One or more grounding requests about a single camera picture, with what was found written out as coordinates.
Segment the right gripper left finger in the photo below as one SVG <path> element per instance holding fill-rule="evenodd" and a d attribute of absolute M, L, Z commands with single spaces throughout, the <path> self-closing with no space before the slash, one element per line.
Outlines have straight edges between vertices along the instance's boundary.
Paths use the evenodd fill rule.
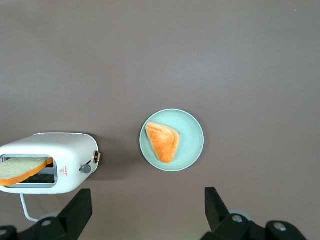
<path fill-rule="evenodd" d="M 2 240 L 77 240 L 93 214 L 90 189 L 81 189 L 56 216 L 39 220 L 17 232 L 13 225 L 0 227 Z"/>

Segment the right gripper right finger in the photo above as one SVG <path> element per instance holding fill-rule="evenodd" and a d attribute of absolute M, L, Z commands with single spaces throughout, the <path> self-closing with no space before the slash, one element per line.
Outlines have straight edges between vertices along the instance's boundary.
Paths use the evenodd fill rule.
<path fill-rule="evenodd" d="M 243 214 L 230 213 L 214 187 L 206 187 L 205 215 L 211 231 L 203 240 L 305 240 L 306 237 L 291 223 L 272 220 L 261 227 Z"/>

